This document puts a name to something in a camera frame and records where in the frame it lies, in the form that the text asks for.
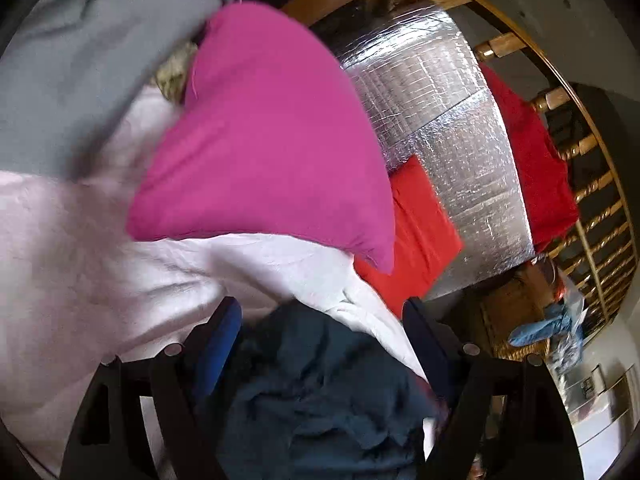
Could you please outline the grey cloth garment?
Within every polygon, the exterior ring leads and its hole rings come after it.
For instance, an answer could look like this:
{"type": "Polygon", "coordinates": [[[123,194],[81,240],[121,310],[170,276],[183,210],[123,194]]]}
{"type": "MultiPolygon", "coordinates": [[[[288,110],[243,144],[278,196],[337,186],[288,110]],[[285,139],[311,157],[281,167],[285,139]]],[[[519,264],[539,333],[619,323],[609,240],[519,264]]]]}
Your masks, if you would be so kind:
{"type": "Polygon", "coordinates": [[[1,167],[75,179],[129,103],[234,0],[40,0],[1,55],[1,167]]]}

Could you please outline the small red cushion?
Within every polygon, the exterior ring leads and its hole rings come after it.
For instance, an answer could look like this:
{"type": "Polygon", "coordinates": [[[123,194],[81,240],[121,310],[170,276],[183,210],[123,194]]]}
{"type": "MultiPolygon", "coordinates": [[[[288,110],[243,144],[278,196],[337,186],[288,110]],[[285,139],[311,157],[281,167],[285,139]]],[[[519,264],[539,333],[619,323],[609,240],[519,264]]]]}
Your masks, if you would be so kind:
{"type": "Polygon", "coordinates": [[[424,297],[463,249],[463,242],[420,160],[409,157],[390,175],[395,214],[393,271],[385,274],[357,258],[355,271],[402,317],[404,303],[424,297]]]}

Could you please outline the wicker basket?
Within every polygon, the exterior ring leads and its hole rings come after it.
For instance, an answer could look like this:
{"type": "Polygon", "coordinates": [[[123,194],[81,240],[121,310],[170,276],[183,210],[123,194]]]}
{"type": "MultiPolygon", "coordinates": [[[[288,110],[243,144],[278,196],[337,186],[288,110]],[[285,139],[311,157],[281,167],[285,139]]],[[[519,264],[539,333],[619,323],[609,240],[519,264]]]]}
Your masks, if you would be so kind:
{"type": "Polygon", "coordinates": [[[531,353],[543,358],[550,351],[550,340],[514,347],[509,344],[512,330],[544,319],[544,308],[554,300],[553,288],[536,266],[521,266],[506,284],[480,300],[480,312],[488,336],[490,353],[495,358],[521,361],[531,353]]]}

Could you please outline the pale pink bed blanket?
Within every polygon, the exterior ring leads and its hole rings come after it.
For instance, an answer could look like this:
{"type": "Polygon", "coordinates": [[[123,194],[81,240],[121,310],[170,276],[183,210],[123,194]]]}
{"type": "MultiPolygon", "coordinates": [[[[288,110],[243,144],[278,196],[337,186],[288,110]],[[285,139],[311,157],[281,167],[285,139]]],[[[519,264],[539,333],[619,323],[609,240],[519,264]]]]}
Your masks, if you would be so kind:
{"type": "Polygon", "coordinates": [[[130,240],[130,197],[179,113],[144,87],[88,178],[2,174],[1,416],[45,477],[60,472],[99,362],[143,359],[183,340],[224,296],[239,300],[247,321],[297,299],[419,368],[346,252],[267,234],[130,240]]]}

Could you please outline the silver foil insulation mat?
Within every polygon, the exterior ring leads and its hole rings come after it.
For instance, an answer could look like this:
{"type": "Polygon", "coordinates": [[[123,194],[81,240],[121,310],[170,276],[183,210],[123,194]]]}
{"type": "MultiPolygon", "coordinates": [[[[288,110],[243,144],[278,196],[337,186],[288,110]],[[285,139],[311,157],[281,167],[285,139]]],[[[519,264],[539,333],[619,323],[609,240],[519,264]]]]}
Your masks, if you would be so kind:
{"type": "Polygon", "coordinates": [[[533,257],[514,156],[499,107],[456,22],[415,3],[333,40],[394,170],[416,156],[464,248],[428,299],[533,257]]]}

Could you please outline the navy blue quilted jacket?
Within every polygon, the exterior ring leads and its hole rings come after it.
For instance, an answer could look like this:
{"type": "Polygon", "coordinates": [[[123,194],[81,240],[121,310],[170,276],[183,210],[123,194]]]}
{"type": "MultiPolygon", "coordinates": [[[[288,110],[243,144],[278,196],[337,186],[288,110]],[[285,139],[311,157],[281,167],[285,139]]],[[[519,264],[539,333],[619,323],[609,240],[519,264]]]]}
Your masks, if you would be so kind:
{"type": "Polygon", "coordinates": [[[297,301],[241,330],[210,406],[229,479],[413,479],[442,414],[374,337],[297,301]]]}

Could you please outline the large red pillow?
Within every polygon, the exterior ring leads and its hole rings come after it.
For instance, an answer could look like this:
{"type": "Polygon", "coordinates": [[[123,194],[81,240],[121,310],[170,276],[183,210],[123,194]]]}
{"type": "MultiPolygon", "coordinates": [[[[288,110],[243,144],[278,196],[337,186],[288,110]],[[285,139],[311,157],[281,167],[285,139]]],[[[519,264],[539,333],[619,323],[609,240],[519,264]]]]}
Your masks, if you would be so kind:
{"type": "Polygon", "coordinates": [[[491,68],[483,65],[480,70],[506,126],[534,248],[544,252],[579,219],[567,164],[560,159],[532,104],[511,90],[491,68]]]}

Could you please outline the blue cloth in basket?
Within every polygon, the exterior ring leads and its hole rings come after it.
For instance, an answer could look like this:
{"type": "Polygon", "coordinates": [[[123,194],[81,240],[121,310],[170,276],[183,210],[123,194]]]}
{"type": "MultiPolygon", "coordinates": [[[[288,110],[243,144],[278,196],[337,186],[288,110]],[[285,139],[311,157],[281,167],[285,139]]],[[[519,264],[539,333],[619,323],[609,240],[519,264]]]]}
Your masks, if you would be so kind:
{"type": "Polygon", "coordinates": [[[522,348],[553,336],[566,334],[572,326],[570,309],[565,304],[550,304],[544,308],[544,318],[541,321],[514,328],[509,335],[508,343],[513,347],[522,348]]]}

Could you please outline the magenta pillow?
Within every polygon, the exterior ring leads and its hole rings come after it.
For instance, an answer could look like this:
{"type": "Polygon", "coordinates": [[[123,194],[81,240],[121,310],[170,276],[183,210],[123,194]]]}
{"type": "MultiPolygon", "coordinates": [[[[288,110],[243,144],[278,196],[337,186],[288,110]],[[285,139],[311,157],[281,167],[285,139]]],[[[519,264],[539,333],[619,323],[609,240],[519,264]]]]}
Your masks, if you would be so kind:
{"type": "Polygon", "coordinates": [[[207,23],[180,118],[128,211],[140,242],[282,234],[394,261],[390,180],[359,96],[332,53],[271,6],[207,23]]]}

